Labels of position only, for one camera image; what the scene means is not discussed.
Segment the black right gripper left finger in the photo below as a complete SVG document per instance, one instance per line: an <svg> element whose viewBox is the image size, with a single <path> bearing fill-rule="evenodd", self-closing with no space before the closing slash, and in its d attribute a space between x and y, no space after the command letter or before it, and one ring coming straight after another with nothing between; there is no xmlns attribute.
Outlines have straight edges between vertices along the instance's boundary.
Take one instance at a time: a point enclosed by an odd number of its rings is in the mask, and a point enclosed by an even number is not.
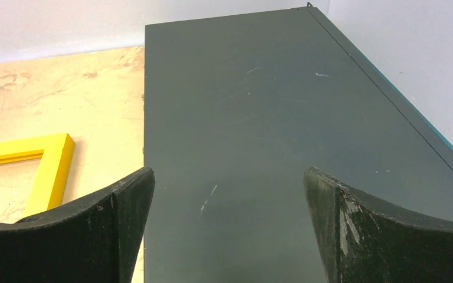
<svg viewBox="0 0 453 283"><path fill-rule="evenodd" d="M130 282L155 189L143 167L59 207L0 223L0 282Z"/></svg>

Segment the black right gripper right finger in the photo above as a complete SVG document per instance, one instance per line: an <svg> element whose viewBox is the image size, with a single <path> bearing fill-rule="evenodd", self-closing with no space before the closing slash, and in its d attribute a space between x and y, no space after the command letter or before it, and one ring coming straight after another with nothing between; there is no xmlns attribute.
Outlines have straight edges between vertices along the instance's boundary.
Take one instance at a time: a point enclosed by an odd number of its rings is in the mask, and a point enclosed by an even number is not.
<svg viewBox="0 0 453 283"><path fill-rule="evenodd" d="M304 189L328 282L453 282L453 222L355 189L317 167Z"/></svg>

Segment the yellow picture frame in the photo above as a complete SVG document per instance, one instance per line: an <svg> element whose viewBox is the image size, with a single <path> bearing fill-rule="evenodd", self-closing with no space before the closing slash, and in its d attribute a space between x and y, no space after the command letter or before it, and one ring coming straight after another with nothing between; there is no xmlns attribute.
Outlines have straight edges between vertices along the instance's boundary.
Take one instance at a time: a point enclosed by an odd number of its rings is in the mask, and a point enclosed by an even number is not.
<svg viewBox="0 0 453 283"><path fill-rule="evenodd" d="M67 133L0 142L0 164L41 160L24 217L61 205L74 147Z"/></svg>

